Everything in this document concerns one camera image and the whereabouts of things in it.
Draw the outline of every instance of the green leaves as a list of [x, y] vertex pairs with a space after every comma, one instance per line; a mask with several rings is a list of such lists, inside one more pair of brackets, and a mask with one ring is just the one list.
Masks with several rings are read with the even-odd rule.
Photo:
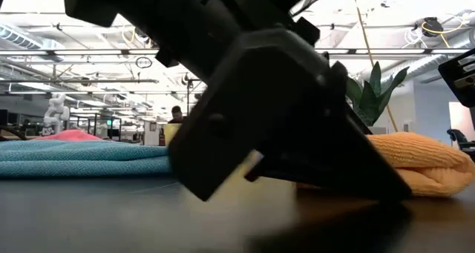
[[394, 89], [406, 79], [407, 69], [381, 84], [381, 67], [377, 62], [371, 71], [370, 81], [365, 81], [364, 85], [348, 78], [347, 96], [353, 103], [353, 110], [366, 125], [372, 126], [381, 116]]

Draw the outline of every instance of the pink towel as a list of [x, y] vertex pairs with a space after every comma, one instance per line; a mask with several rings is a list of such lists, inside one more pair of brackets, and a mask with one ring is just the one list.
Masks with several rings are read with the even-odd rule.
[[33, 140], [57, 139], [61, 141], [88, 141], [88, 140], [102, 140], [99, 137], [90, 135], [81, 130], [66, 130], [59, 134], [50, 135], [47, 137], [40, 137]]

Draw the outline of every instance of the white robot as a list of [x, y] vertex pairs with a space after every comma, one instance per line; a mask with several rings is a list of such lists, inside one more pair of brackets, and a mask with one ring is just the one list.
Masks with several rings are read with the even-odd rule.
[[54, 131], [58, 134], [61, 131], [62, 121], [69, 120], [69, 108], [65, 107], [66, 95], [55, 93], [49, 101], [49, 108], [43, 118], [45, 126], [42, 130], [42, 136], [49, 136]]

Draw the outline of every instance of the blue towel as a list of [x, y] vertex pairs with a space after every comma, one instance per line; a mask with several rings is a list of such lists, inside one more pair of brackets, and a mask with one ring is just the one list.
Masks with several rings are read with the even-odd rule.
[[0, 177], [101, 177], [170, 173], [165, 147], [57, 140], [0, 142]]

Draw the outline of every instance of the dark table surface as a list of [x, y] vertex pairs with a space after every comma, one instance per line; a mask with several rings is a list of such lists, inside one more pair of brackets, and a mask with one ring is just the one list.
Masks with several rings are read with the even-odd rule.
[[8, 253], [475, 252], [475, 187], [381, 205], [238, 172], [204, 203], [163, 177], [7, 180], [0, 217]]

